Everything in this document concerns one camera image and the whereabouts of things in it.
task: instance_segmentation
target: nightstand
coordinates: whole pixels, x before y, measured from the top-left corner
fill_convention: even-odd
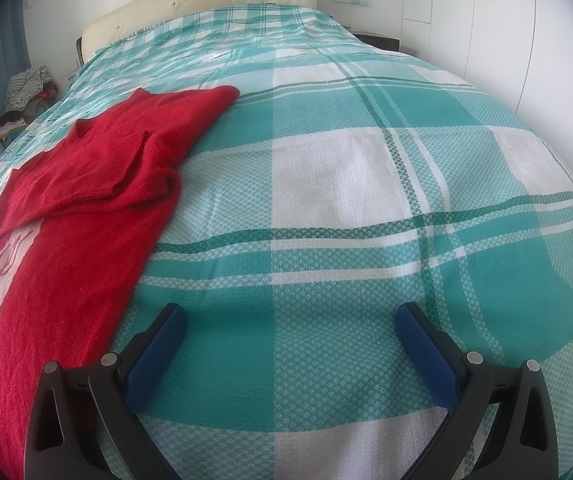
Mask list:
[[[351,32],[362,43],[369,44],[381,50],[390,50],[391,52],[399,52],[399,40],[382,36],[381,34],[373,34],[371,32]]]

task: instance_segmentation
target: pile of clothes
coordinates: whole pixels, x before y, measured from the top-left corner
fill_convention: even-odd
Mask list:
[[[6,148],[57,100],[57,84],[44,66],[29,68],[9,79],[6,111],[0,117],[0,142]]]

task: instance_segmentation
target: blue gripper pad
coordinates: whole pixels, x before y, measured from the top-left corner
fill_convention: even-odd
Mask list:
[[[406,304],[395,314],[395,330],[433,402],[453,413],[459,400],[457,375]]]
[[[157,388],[186,334],[186,312],[180,306],[151,338],[124,380],[124,403],[131,413],[139,412]]]

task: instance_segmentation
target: red towel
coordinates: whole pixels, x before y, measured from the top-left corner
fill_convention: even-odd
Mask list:
[[[108,348],[180,195],[176,171],[233,87],[138,89],[13,170],[0,196],[0,467],[23,478],[42,366]]]

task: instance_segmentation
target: teal plaid bedsheet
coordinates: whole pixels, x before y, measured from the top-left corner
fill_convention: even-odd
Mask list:
[[[76,118],[138,87],[221,84],[241,96],[179,168],[180,202],[114,341],[168,302],[188,312],[140,416],[180,475],[399,478],[444,416],[394,335],[406,301],[467,351],[541,363],[572,474],[573,175],[452,74],[317,10],[184,16],[97,53],[4,153],[0,192]]]

